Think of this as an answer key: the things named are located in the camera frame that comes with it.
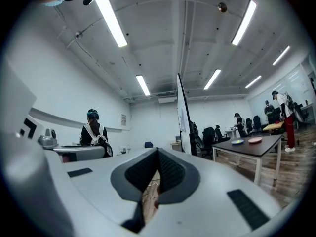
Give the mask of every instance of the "white shoe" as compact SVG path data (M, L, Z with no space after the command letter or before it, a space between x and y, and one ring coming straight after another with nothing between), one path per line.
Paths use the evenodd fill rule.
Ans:
M294 152L294 151L295 151L295 148L286 148L285 151L286 151L286 152Z

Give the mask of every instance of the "red plate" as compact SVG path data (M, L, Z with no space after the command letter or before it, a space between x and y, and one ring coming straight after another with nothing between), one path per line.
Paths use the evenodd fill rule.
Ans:
M248 140L249 143L258 143L260 141L262 141L261 137L251 138L250 140Z

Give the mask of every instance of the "black rubber pad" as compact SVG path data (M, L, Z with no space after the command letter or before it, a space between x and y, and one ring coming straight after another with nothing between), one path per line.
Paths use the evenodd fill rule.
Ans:
M79 170L74 170L74 171L69 171L67 172L69 177L75 177L75 176L81 176L81 175L85 175L87 173L92 172L92 170L90 168L83 168L83 169L79 169Z
M227 195L233 201L252 230L257 229L269 221L269 218L241 190L227 192Z

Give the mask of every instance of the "person in white shirt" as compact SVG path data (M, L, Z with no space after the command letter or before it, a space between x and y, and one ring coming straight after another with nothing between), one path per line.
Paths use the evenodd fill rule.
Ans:
M294 138L294 114L288 107L288 99L285 95L279 94L276 90L272 92L273 99L277 100L281 107L281 115L285 121L286 133L287 133L287 144L288 148L286 152L295 151L295 138Z

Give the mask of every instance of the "ceiling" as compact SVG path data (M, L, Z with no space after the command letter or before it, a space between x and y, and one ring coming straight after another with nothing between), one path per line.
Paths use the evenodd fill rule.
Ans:
M175 91L177 73L189 98L244 97L251 90L247 84L259 75L265 80L282 65L281 60L272 66L280 52L290 45L289 56L304 41L282 0L253 0L257 8L238 46L231 41L249 0L110 1L128 43L123 48L96 2L84 6L76 0L42 10L65 46L89 26L77 39L81 47L74 42L68 49L124 99L145 98L136 75L143 75L152 97ZM219 11L220 2L227 12ZM219 77L203 90L218 68Z

